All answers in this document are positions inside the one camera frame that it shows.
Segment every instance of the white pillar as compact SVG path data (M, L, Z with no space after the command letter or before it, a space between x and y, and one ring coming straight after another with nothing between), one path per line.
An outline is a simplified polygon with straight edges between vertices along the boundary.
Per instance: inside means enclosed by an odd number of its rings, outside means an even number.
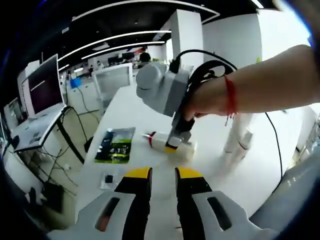
M184 50L204 49L201 16L197 12L177 9L170 17L173 57ZM183 65L194 66L204 63L202 53L192 52L182 56Z

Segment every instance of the human hand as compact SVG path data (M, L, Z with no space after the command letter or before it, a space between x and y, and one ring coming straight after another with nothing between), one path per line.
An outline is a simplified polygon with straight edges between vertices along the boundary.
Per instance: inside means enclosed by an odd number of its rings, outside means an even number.
M186 104L183 115L186 121L207 114L225 116L227 89L223 77L210 79L203 83Z

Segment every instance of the white cylindrical object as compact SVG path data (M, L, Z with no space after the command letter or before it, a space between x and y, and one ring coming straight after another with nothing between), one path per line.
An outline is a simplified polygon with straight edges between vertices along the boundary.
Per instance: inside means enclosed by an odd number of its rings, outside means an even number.
M224 144L224 152L232 153L238 142L244 136L247 127L253 117L253 113L239 113L234 116L229 136Z
M243 138L238 142L236 148L232 153L232 157L231 157L232 162L239 162L246 156L247 152L250 149L252 136L253 136L253 133L249 129L247 129Z
M168 140L168 134L155 132L151 134L148 138L149 144L152 148L159 150L161 152L165 152L166 141ZM167 153L173 154L180 159L191 160L196 153L197 144L193 142L181 143L179 147L176 149L175 153Z

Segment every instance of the ceiling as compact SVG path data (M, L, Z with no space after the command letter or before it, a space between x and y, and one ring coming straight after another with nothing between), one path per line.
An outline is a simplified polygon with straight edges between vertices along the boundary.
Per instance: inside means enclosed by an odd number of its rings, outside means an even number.
M274 8L271 0L259 0L265 8ZM17 2L6 1L0 20L4 24L2 32L6 33L0 57L8 53L0 89L16 91L17 75L29 62L47 59L58 53L58 57L89 43L120 34L160 30L176 9L199 12L205 20L214 14L176 3L168 2L135 2L104 8L73 20L87 11L101 6L122 1L116 0L28 0ZM251 0L183 0L198 6L214 10L220 16L212 21L236 15L256 13L256 5ZM110 47L152 41L155 34L139 34L107 41ZM160 40L166 41L170 34ZM59 62L59 67L66 64L80 63L81 57L92 54L92 47L82 49Z

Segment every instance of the human arm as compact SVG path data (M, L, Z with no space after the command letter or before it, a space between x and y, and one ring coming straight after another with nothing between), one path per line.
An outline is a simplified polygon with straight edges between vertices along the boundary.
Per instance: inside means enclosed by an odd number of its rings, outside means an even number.
M246 66L228 75L235 87L239 113L288 109L320 101L320 75L312 48L292 47L281 54ZM204 83L184 109L186 120L194 115L227 114L225 78Z

